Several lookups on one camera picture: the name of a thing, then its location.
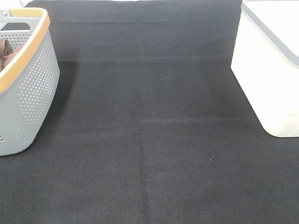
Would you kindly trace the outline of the brown towels in basket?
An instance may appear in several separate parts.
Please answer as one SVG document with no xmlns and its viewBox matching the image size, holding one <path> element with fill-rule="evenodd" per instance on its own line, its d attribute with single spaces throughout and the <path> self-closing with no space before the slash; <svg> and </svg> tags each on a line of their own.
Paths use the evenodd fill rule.
<svg viewBox="0 0 299 224">
<path fill-rule="evenodd" d="M 0 71 L 3 71 L 3 69 L 12 61 L 22 47 L 23 45 L 13 50 L 8 40 L 0 40 Z"/>
</svg>

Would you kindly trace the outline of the white woven storage basket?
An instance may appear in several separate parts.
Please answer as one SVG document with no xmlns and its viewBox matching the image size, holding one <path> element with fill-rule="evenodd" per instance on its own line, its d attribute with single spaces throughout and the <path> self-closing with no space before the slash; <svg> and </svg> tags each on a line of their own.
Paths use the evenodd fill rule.
<svg viewBox="0 0 299 224">
<path fill-rule="evenodd" d="M 299 3 L 244 0 L 231 70 L 263 129 L 299 135 Z"/>
</svg>

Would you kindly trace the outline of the grey perforated laundry basket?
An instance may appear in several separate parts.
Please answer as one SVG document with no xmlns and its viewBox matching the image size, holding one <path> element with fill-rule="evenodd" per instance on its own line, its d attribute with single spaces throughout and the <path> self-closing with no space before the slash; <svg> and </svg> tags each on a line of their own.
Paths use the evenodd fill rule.
<svg viewBox="0 0 299 224">
<path fill-rule="evenodd" d="M 54 98 L 60 70 L 43 8 L 2 9 L 0 22 L 16 24 L 0 37 L 16 56 L 0 73 L 0 154 L 27 149 L 37 136 Z"/>
</svg>

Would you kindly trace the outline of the black table cloth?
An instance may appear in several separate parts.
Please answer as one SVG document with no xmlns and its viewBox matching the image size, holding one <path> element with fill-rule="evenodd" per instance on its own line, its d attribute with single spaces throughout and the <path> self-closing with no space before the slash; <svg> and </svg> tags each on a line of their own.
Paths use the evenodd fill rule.
<svg viewBox="0 0 299 224">
<path fill-rule="evenodd" d="M 0 159 L 3 224 L 296 224 L 299 140 L 261 127 L 230 65 L 239 0 L 35 0 L 60 79 Z"/>
</svg>

